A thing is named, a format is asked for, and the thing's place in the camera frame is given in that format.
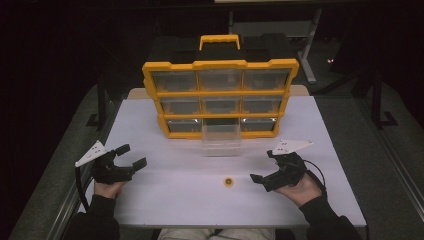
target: white table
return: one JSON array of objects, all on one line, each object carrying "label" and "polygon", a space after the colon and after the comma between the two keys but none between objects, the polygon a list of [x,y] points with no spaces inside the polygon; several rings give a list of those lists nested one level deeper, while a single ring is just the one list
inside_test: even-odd
[{"label": "white table", "polygon": [[[291,97],[277,138],[243,140],[241,155],[204,157],[200,140],[165,138],[152,100],[124,100],[106,143],[108,150],[130,144],[115,164],[129,166],[147,157],[117,201],[121,224],[141,227],[293,227],[306,226],[302,213],[284,196],[266,192],[249,174],[278,170],[266,151],[280,139],[312,140],[297,153],[323,171],[335,212],[358,227],[365,220],[340,165],[313,97]],[[313,166],[308,166],[320,176]],[[231,177],[232,187],[224,185]],[[92,187],[87,191],[91,198]]]}]

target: yellow organizer case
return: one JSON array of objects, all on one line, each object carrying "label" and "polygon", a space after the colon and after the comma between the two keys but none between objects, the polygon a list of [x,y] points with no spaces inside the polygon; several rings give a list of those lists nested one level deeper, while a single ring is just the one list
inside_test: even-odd
[{"label": "yellow organizer case", "polygon": [[[275,137],[299,68],[296,58],[287,58],[284,41],[284,35],[268,34],[250,39],[250,45],[246,40],[246,49],[238,35],[202,36],[198,49],[187,48],[184,39],[156,43],[142,70],[165,136],[201,139],[205,126],[236,125],[241,138]],[[172,48],[179,45],[185,49]],[[227,51],[229,45],[234,49]],[[175,51],[176,58],[163,57]]]}]

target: paper tag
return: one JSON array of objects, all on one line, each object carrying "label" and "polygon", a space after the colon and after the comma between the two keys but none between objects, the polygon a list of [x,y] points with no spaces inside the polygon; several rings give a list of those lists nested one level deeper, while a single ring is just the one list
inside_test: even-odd
[{"label": "paper tag", "polygon": [[100,141],[96,141],[96,143],[88,150],[88,152],[75,163],[75,167],[80,167],[104,154],[106,154],[106,148]]},{"label": "paper tag", "polygon": [[292,152],[295,152],[297,150],[300,150],[305,147],[309,147],[310,145],[314,144],[311,140],[283,140],[278,143],[278,145],[272,150],[272,154],[274,155],[282,155],[282,154],[289,154]]}]

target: small yellow object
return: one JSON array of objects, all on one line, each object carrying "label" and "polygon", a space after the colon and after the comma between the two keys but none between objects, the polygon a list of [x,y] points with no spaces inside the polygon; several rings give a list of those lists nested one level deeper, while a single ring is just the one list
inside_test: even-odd
[{"label": "small yellow object", "polygon": [[227,188],[232,187],[232,186],[234,185],[234,179],[232,179],[231,177],[226,177],[226,178],[224,179],[224,185],[225,185]]}]

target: wrist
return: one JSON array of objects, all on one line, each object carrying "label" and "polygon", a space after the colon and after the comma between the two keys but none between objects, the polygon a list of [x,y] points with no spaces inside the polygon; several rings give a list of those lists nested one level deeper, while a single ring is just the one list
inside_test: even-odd
[{"label": "wrist", "polygon": [[303,204],[300,211],[305,216],[306,221],[311,224],[319,224],[322,222],[331,221],[337,219],[337,214],[333,211],[327,198],[324,196],[316,197],[309,202]]}]

